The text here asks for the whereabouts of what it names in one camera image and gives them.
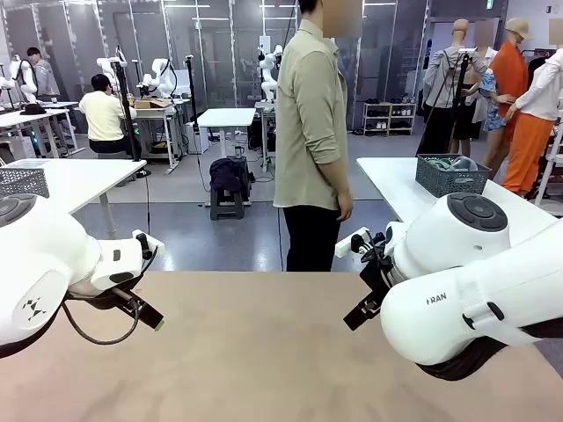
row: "orange pants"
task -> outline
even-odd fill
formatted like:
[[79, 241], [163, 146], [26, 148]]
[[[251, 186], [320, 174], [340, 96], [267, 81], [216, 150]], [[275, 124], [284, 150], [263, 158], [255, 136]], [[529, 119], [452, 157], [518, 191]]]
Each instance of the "orange pants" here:
[[529, 192], [537, 177], [537, 162], [545, 150], [554, 121], [522, 113], [510, 146], [510, 162], [502, 184], [510, 192]]

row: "plastic basket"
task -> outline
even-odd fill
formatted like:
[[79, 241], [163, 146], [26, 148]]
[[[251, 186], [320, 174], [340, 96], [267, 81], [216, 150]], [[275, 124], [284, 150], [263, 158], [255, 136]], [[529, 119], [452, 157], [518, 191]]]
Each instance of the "plastic basket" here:
[[33, 193], [49, 197], [43, 169], [0, 168], [0, 198], [15, 193]]
[[478, 171], [444, 171], [427, 161], [432, 158], [455, 160], [459, 156], [458, 154], [419, 154], [416, 181], [436, 198], [456, 192], [482, 194], [490, 169], [477, 164]]

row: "khaki shirt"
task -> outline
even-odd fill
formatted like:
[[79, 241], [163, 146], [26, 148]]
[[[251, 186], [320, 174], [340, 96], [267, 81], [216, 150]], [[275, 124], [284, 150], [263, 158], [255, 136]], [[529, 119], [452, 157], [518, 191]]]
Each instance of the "khaki shirt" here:
[[338, 159], [347, 166], [347, 86], [337, 60], [334, 43], [303, 19], [278, 77], [276, 207], [338, 209], [336, 190], [318, 168]]

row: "person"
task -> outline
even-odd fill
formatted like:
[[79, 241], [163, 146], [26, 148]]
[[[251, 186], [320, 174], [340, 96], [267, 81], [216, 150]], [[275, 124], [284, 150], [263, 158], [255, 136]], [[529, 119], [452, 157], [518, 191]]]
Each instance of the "person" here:
[[[112, 84], [106, 75], [97, 74], [91, 79], [94, 92], [89, 92], [78, 107], [88, 121], [90, 148], [97, 154], [114, 154], [125, 151], [132, 156], [131, 142], [121, 132], [125, 112], [121, 101], [112, 95]], [[129, 107], [131, 119], [137, 117], [135, 108]], [[135, 152], [141, 154], [139, 141], [133, 136]]]
[[[35, 77], [37, 79], [37, 95], [35, 96], [39, 101], [50, 103], [51, 98], [59, 98], [61, 93], [56, 84], [55, 74], [51, 65], [43, 59], [41, 51], [37, 47], [29, 47], [27, 49], [27, 57], [33, 65]], [[60, 124], [64, 127], [68, 136], [70, 136], [69, 124], [62, 117], [57, 117], [56, 120], [49, 118], [51, 128], [56, 133], [57, 137], [62, 142], [65, 133], [62, 131]], [[67, 148], [74, 148], [74, 145], [67, 145]]]
[[[423, 80], [424, 122], [426, 127], [416, 154], [447, 154], [450, 150], [452, 130], [456, 123], [453, 110], [454, 97], [459, 84], [463, 61], [460, 50], [469, 31], [469, 21], [454, 22], [450, 47], [437, 51], [428, 65]], [[479, 75], [486, 65], [476, 52], [469, 52], [472, 65]]]
[[347, 179], [347, 85], [323, 33], [323, 1], [300, 0], [301, 26], [278, 77], [274, 205], [289, 232], [287, 271], [329, 272], [354, 200]]
[[[489, 67], [497, 52], [490, 47], [478, 47], [477, 53]], [[483, 120], [486, 119], [488, 102], [479, 94], [481, 75], [470, 65], [464, 78], [462, 100], [457, 109], [457, 121], [450, 144], [450, 154], [457, 154], [461, 146], [463, 156], [471, 156], [471, 141], [479, 139]]]
[[538, 160], [559, 117], [559, 94], [563, 89], [563, 47], [534, 72], [530, 89], [508, 109], [506, 119], [520, 112], [510, 145], [507, 176], [502, 184], [522, 197], [536, 181]]
[[505, 117], [514, 101], [528, 90], [528, 66], [518, 46], [531, 40], [528, 22], [510, 19], [505, 27], [506, 41], [494, 58], [481, 83], [480, 92], [490, 98], [486, 128], [489, 132], [483, 165], [491, 169], [494, 179], [510, 151], [518, 113], [507, 123]]

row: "ceiling light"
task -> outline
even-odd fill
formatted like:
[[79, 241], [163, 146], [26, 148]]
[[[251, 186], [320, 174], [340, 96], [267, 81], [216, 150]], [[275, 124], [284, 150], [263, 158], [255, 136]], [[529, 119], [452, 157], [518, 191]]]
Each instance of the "ceiling light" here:
[[229, 18], [192, 18], [192, 20], [229, 20]]

